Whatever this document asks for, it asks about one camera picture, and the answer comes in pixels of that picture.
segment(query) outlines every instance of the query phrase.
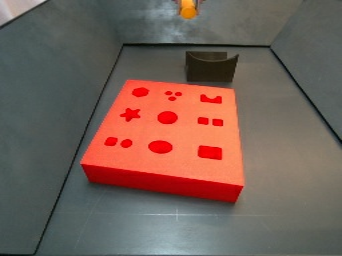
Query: black arch-shaped block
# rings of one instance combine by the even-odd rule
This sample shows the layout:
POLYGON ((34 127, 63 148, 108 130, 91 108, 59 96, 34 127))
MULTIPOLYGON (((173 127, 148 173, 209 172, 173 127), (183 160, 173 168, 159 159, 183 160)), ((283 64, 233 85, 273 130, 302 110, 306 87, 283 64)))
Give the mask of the black arch-shaped block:
POLYGON ((239 54, 227 59, 226 52, 186 52, 189 82, 231 82, 239 54))

